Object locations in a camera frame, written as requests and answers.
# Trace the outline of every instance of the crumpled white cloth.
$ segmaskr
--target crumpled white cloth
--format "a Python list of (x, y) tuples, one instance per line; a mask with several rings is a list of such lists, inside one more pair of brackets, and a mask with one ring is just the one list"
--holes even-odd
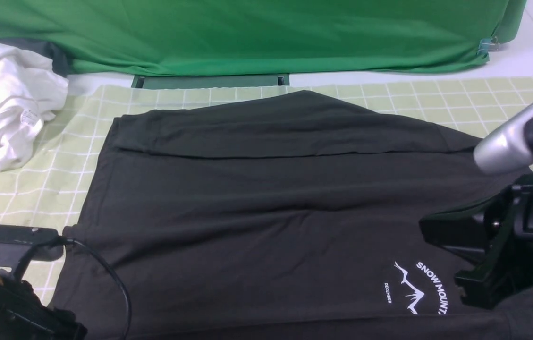
[(0, 170), (29, 161), (44, 121), (63, 108), (67, 87), (51, 59), (0, 43)]

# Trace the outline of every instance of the green fabric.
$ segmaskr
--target green fabric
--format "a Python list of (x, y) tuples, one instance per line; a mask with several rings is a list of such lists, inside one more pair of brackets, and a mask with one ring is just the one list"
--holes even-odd
[(0, 37), (53, 41), (79, 73), (450, 72), (487, 62), (515, 1), (0, 0)]

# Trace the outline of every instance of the screw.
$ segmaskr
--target screw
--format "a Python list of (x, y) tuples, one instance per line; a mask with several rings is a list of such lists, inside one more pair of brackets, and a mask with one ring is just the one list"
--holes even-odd
[(457, 290), (459, 292), (459, 296), (460, 297), (467, 297), (467, 294), (465, 293), (465, 288), (461, 287), (461, 286), (457, 286)]

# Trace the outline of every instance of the light green checkered mat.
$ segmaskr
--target light green checkered mat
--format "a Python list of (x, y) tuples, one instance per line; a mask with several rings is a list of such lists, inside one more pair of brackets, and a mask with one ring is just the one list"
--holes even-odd
[[(312, 90), (385, 114), (435, 122), (484, 137), (533, 102), (533, 77), (292, 88), (139, 90), (102, 86), (69, 97), (46, 124), (22, 169), (0, 173), (0, 223), (56, 228), (75, 224), (111, 121), (153, 109), (193, 109)], [(33, 262), (25, 275), (48, 303), (64, 260)]]

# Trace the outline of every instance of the mountain graphic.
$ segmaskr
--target mountain graphic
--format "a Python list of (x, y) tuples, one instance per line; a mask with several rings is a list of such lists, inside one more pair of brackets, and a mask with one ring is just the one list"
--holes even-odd
[(413, 284), (411, 284), (411, 282), (407, 280), (407, 275), (409, 274), (409, 272), (405, 271), (405, 269), (398, 265), (398, 263), (396, 262), (394, 263), (394, 267), (398, 268), (401, 273), (403, 273), (403, 280), (401, 280), (400, 284), (406, 284), (411, 289), (413, 289), (413, 294), (407, 295), (407, 297), (411, 297), (412, 301), (412, 303), (409, 304), (407, 309), (411, 310), (411, 312), (416, 315), (417, 311), (415, 310), (415, 306), (417, 305), (417, 303), (419, 303), (419, 301), (424, 297), (425, 294), (421, 290), (415, 288), (415, 286), (413, 286)]

